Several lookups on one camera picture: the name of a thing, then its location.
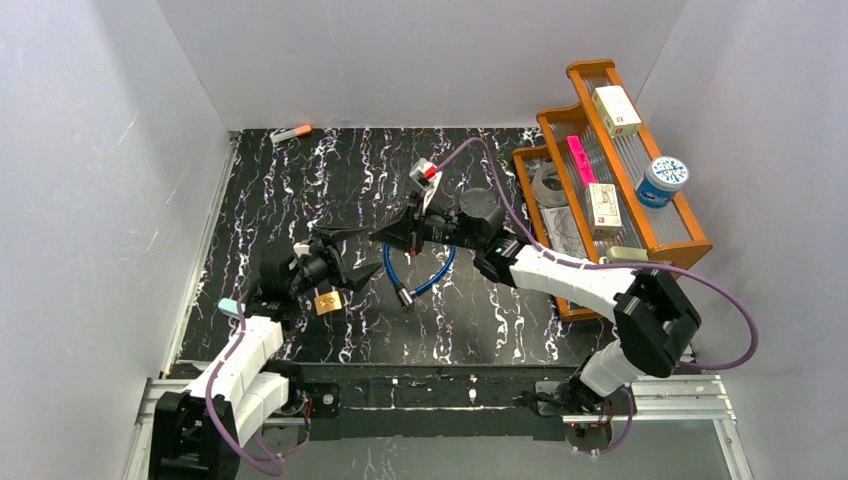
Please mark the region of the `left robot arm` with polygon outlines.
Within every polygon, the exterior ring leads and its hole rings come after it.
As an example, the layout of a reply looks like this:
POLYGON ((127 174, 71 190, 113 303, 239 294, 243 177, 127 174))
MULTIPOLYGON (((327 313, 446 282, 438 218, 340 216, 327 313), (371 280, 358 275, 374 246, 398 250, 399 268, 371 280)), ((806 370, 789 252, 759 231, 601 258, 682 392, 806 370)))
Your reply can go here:
POLYGON ((242 463, 269 477, 282 459, 264 444, 265 420, 291 400, 290 378, 266 369, 284 342, 284 321, 322 283, 360 291, 380 264, 346 268, 340 243, 362 227, 314 227, 307 240, 278 238, 260 255, 257 277, 235 302, 238 329, 211 364, 179 392, 157 401, 151 479, 233 479, 242 463))

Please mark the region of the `brass padlock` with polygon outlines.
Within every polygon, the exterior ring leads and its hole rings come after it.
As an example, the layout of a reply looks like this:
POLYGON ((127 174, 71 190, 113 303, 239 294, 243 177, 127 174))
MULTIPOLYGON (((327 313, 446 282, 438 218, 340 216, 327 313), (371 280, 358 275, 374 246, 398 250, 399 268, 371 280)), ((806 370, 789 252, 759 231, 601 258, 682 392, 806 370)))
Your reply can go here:
POLYGON ((313 301, 315 313, 324 316, 340 311, 344 307, 343 297, 338 290, 332 290, 315 296, 313 301))

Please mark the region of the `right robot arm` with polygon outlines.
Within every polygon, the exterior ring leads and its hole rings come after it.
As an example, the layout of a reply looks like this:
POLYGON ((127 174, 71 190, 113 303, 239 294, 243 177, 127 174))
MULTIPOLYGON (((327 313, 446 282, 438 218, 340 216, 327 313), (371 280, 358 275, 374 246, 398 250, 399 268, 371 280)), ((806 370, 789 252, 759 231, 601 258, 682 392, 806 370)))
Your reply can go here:
POLYGON ((615 341, 589 356, 555 394, 539 398, 571 412, 593 412, 642 375, 670 376, 702 320, 676 279, 661 265, 624 268, 539 249, 504 226, 506 211, 491 191, 473 188, 454 209, 426 204, 418 192, 370 238, 418 254, 432 242, 473 251, 488 280, 543 292, 586 307, 617 328, 615 341))

